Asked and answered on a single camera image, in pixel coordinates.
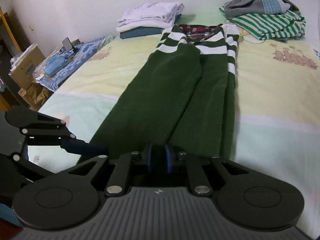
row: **cardboard box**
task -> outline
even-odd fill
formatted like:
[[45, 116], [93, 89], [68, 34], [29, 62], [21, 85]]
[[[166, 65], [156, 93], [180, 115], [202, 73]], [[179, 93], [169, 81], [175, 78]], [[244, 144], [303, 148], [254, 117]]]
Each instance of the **cardboard box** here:
[[9, 76], [24, 90], [27, 90], [33, 81], [32, 73], [45, 60], [38, 46], [31, 49], [24, 58], [9, 72]]
[[32, 83], [31, 86], [24, 90], [21, 88], [18, 94], [32, 107], [33, 110], [39, 110], [49, 97], [49, 90], [40, 84]]

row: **folded white towel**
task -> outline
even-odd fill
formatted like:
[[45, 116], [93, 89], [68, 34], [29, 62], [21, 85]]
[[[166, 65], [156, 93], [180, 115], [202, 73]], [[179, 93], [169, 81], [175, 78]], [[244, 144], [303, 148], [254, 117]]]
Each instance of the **folded white towel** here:
[[133, 28], [173, 26], [176, 15], [181, 14], [184, 5], [180, 2], [145, 3], [135, 9], [127, 9], [118, 19], [117, 31], [124, 32]]

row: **green striped shirt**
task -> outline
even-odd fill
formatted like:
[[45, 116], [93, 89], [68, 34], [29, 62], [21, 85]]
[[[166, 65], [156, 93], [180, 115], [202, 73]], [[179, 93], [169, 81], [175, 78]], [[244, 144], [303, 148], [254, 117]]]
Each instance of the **green striped shirt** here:
[[[223, 6], [219, 10], [224, 15]], [[290, 10], [269, 15], [249, 13], [228, 20], [248, 31], [258, 40], [299, 37], [304, 35], [306, 27], [306, 20], [301, 13]]]

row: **phone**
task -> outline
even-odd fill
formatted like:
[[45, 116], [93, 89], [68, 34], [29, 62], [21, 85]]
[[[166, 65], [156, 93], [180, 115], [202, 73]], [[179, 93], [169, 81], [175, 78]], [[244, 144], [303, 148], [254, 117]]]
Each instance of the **phone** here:
[[63, 41], [62, 41], [63, 47], [66, 49], [66, 51], [68, 52], [69, 50], [72, 49], [72, 44], [69, 40], [68, 37], [66, 37]]

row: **black circular pad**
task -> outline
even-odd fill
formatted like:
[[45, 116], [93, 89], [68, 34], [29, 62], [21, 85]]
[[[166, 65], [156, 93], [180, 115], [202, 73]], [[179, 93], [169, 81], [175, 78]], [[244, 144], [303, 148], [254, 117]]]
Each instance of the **black circular pad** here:
[[45, 208], [58, 208], [67, 205], [72, 200], [72, 192], [63, 187], [49, 187], [36, 195], [36, 202]]
[[271, 187], [252, 187], [244, 193], [244, 199], [256, 207], [273, 207], [281, 201], [281, 194]]
[[216, 202], [222, 214], [255, 230], [281, 230], [295, 225], [304, 200], [294, 186], [255, 172], [232, 176]]
[[99, 196], [82, 176], [61, 173], [23, 187], [12, 205], [19, 220], [28, 227], [59, 230], [93, 215]]

